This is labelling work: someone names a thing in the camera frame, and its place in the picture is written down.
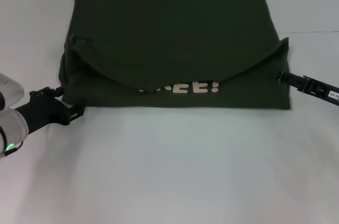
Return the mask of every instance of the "green fabric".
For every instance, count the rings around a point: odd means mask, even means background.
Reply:
[[[287,53],[266,0],[75,0],[59,78],[71,104],[290,109]]]

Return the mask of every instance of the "label sticker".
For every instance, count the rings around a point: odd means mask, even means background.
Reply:
[[[339,98],[339,93],[330,91],[329,94],[328,94],[328,97],[335,98],[336,100],[338,100],[338,98]]]

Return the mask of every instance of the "dark green t-shirt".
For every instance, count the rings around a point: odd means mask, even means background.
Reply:
[[[266,0],[75,0],[59,78],[87,106],[290,109]]]

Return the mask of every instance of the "white table surface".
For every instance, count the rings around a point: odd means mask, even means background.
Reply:
[[[338,0],[267,0],[293,73],[339,86]],[[74,0],[0,0],[0,72],[57,87]],[[0,223],[339,223],[339,107],[88,108],[0,161]],[[17,106],[28,101],[26,95]]]

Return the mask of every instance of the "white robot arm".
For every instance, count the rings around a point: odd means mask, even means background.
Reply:
[[[23,87],[0,74],[0,158],[16,152],[27,136],[50,124],[69,125],[84,114],[82,105],[67,107],[56,97],[63,95],[63,88],[46,87],[30,93],[29,103],[10,109],[24,96]]]

